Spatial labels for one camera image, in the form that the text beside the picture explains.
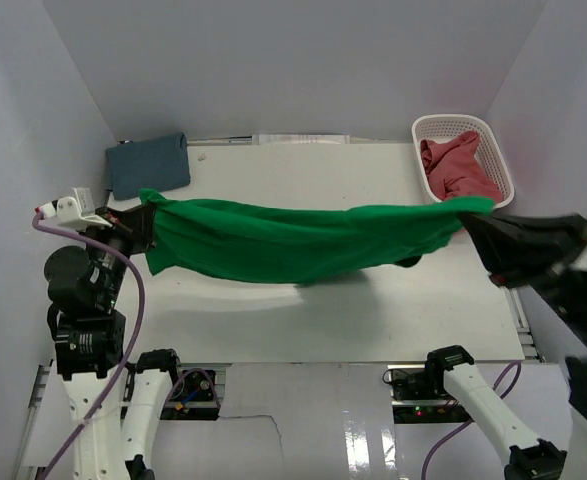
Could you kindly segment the green t shirt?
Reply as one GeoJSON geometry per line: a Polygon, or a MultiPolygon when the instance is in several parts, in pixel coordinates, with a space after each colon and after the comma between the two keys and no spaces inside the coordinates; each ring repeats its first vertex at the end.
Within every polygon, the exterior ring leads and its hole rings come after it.
{"type": "Polygon", "coordinates": [[[172,200],[143,189],[155,209],[149,271],[179,267],[245,283],[310,284],[381,265],[411,267],[448,245],[460,215],[489,214],[486,197],[442,203],[293,210],[227,200],[172,200]]]}

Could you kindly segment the pink t shirt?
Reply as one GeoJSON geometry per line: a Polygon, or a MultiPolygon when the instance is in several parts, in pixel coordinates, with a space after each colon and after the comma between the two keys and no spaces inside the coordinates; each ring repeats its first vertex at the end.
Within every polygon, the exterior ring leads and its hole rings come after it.
{"type": "Polygon", "coordinates": [[[420,142],[420,157],[428,185],[439,200],[469,196],[487,197],[494,203],[503,200],[498,185],[475,158],[479,144],[479,133],[472,130],[445,143],[429,139],[420,142]]]}

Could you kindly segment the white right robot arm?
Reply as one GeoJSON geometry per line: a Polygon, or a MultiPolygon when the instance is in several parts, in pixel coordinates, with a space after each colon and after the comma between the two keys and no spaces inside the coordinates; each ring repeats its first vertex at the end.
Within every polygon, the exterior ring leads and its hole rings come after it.
{"type": "MultiPolygon", "coordinates": [[[[587,217],[492,213],[460,220],[492,283],[534,290],[587,348],[587,217]]],[[[587,479],[587,358],[569,356],[565,363],[572,418],[567,450],[524,424],[459,345],[428,354],[424,384],[432,396],[459,402],[498,454],[505,478],[587,479]]]]}

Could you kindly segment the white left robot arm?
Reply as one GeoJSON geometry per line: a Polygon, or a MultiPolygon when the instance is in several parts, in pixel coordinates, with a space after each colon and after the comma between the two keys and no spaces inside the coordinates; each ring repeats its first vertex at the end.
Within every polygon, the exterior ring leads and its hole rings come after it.
{"type": "Polygon", "coordinates": [[[95,208],[81,190],[37,208],[36,230],[70,239],[45,262],[47,324],[72,431],[38,473],[46,479],[66,453],[75,479],[152,479],[153,442],[165,402],[184,374],[172,349],[129,358],[146,305],[132,256],[154,246],[153,206],[95,208]]]}

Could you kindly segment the folded blue t shirt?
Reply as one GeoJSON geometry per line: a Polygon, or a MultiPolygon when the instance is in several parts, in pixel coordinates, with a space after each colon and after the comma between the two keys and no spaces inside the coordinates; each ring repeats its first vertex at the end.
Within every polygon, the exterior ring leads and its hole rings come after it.
{"type": "Polygon", "coordinates": [[[187,138],[182,132],[122,143],[105,153],[107,189],[115,200],[136,198],[144,188],[168,191],[191,182],[187,138]]]}

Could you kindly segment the white perforated plastic basket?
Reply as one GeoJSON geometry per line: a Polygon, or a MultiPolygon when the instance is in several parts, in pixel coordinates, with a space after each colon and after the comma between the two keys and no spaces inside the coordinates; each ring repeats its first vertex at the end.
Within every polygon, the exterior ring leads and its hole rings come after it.
{"type": "Polygon", "coordinates": [[[507,206],[515,189],[496,138],[483,120],[464,114],[418,118],[412,138],[427,200],[482,196],[507,206]]]}

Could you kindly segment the white paper label strip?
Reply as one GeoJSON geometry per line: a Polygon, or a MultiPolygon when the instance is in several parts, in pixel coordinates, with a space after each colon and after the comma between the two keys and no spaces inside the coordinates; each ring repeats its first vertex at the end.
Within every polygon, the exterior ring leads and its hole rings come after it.
{"type": "Polygon", "coordinates": [[[251,141],[252,145],[346,145],[349,143],[349,135],[336,134],[254,134],[251,141]]]}

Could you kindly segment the white paper sheet front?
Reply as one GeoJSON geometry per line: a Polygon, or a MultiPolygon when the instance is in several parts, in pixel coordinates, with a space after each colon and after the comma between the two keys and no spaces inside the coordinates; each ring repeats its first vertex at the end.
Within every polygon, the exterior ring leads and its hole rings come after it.
{"type": "MultiPolygon", "coordinates": [[[[558,367],[473,360],[486,383],[530,429],[567,450],[569,382],[558,367]]],[[[399,424],[387,368],[375,364],[239,363],[216,372],[219,418],[161,420],[152,479],[507,479],[498,454],[470,418],[399,424]]],[[[27,443],[39,472],[72,431],[67,396],[51,371],[27,443]]],[[[66,453],[46,479],[75,479],[66,453]]]]}

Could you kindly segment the aluminium table edge rail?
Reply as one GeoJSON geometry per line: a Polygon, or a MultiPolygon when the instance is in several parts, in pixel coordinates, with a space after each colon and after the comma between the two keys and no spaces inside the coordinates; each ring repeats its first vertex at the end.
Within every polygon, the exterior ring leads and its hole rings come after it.
{"type": "Polygon", "coordinates": [[[544,356],[540,354],[534,340],[519,294],[514,290],[504,292],[515,329],[519,338],[525,360],[527,362],[544,363],[544,356]]]}

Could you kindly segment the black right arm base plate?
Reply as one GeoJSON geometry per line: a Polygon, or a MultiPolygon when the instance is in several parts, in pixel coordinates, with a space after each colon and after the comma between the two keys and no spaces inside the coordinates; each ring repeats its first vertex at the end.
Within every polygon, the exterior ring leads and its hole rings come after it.
{"type": "Polygon", "coordinates": [[[393,419],[399,424],[457,424],[470,419],[450,395],[437,394],[423,369],[388,368],[382,382],[391,390],[393,419]]]}

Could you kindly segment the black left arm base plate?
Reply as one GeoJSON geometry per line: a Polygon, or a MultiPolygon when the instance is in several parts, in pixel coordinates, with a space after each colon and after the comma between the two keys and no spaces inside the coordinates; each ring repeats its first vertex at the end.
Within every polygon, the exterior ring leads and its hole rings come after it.
{"type": "Polygon", "coordinates": [[[219,418],[216,392],[216,372],[212,369],[191,372],[162,410],[161,420],[215,421],[219,418]]]}

